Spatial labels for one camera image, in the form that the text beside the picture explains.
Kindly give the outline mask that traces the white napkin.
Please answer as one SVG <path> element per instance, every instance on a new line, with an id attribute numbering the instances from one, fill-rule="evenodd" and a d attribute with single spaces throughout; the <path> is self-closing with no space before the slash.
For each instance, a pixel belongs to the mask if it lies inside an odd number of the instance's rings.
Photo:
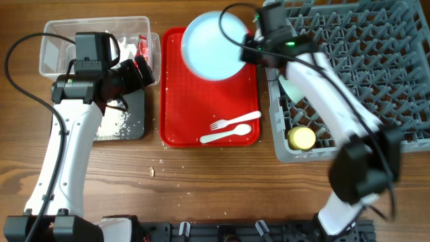
<path id="1" fill-rule="evenodd" d="M 137 53 L 137 38 L 129 38 L 127 36 L 118 35 L 115 35 L 115 38 L 120 49 L 120 56 L 117 53 L 114 41 L 110 38 L 111 56 L 113 59 L 117 58 L 118 56 L 120 57 L 119 62 L 116 65 L 116 67 L 119 67 L 121 62 L 134 58 L 135 54 Z"/>

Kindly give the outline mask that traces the red snack wrapper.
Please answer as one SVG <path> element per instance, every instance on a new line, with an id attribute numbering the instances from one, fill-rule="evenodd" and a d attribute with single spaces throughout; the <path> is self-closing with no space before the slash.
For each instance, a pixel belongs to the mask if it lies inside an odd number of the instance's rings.
<path id="1" fill-rule="evenodd" d="M 139 56 L 144 57 L 144 59 L 147 63 L 148 62 L 148 52 L 149 52 L 147 37 L 139 35 L 138 44 L 137 44 L 136 49 L 137 49 L 137 51 L 136 51 L 135 57 L 139 57 Z"/>

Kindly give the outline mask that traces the green bowl with food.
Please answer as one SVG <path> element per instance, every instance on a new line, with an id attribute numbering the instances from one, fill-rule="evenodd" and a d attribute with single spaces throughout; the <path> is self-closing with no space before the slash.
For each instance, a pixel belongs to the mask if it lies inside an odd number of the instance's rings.
<path id="1" fill-rule="evenodd" d="M 278 81 L 279 81 L 280 87 L 285 91 L 286 95 L 295 104 L 298 104 L 304 98 L 304 94 L 290 80 L 287 80 L 283 75 L 280 75 L 278 77 Z"/>

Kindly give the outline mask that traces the light blue plate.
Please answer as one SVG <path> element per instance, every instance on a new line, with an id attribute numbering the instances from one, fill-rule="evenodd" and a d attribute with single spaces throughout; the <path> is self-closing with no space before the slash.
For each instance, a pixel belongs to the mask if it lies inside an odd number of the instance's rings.
<path id="1" fill-rule="evenodd" d="M 195 76 L 207 81 L 233 77 L 245 66 L 241 44 L 248 33 L 246 25 L 231 13 L 209 11 L 186 27 L 181 39 L 181 55 Z"/>

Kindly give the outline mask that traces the white plastic spoon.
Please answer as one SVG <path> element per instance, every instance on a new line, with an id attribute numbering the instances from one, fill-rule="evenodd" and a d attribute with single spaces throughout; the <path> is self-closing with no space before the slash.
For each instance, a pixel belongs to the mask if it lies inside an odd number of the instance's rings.
<path id="1" fill-rule="evenodd" d="M 248 133 L 250 133 L 250 131 L 252 131 L 252 128 L 250 125 L 248 124 L 239 124 L 238 126 L 236 126 L 234 129 L 230 130 L 230 131 L 226 131 L 226 132 L 219 132 L 219 133 L 215 133 L 215 134 L 208 134 L 205 136 L 201 136 L 200 137 L 200 142 L 202 144 L 206 144 L 206 143 L 210 143 L 212 141 L 215 140 L 219 140 L 228 136 L 232 136 L 232 135 L 246 135 Z"/>

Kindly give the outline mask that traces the yellow plastic cup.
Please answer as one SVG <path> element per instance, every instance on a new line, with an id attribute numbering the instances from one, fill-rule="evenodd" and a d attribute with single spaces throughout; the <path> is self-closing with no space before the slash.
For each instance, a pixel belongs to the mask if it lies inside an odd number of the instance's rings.
<path id="1" fill-rule="evenodd" d="M 313 148 L 316 142 L 315 133 L 308 127 L 294 127 L 287 133 L 288 145 L 293 150 L 307 151 Z"/>

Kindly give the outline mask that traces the white plastic fork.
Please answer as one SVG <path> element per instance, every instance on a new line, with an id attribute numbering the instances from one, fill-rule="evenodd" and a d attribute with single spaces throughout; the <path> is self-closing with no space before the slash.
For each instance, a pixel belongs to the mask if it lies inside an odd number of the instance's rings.
<path id="1" fill-rule="evenodd" d="M 233 118 L 231 120 L 218 120 L 210 125 L 210 130 L 218 130 L 218 129 L 226 128 L 230 124 L 256 120 L 256 119 L 259 119 L 260 117 L 261 117 L 261 112 L 254 111 L 254 112 L 250 112 L 248 114 L 244 114 L 242 116 Z"/>

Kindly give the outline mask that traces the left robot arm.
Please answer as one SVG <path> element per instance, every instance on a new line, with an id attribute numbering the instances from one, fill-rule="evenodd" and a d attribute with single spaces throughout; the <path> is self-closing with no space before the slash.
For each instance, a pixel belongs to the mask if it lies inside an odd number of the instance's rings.
<path id="1" fill-rule="evenodd" d="M 134 215 L 84 219 L 83 190 L 89 156 L 105 110 L 154 82 L 142 56 L 121 60 L 109 32 L 79 32 L 76 57 L 52 84 L 46 108 L 52 113 L 50 140 L 38 183 L 24 213 L 8 216 L 8 241 L 145 241 Z"/>

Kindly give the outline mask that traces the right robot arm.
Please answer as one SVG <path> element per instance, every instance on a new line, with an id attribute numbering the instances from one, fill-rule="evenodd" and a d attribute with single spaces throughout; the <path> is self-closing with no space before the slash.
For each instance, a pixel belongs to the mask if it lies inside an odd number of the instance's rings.
<path id="1" fill-rule="evenodd" d="M 361 213 L 387 191 L 391 216 L 396 216 L 394 185 L 400 178 L 401 142 L 395 125 L 385 126 L 338 78 L 326 54 L 310 36 L 299 35 L 279 2 L 253 6 L 258 32 L 237 42 L 241 60 L 272 69 L 285 68 L 291 81 L 312 104 L 331 132 L 338 153 L 329 169 L 333 189 L 315 214 L 313 241 L 335 241 L 350 234 Z"/>

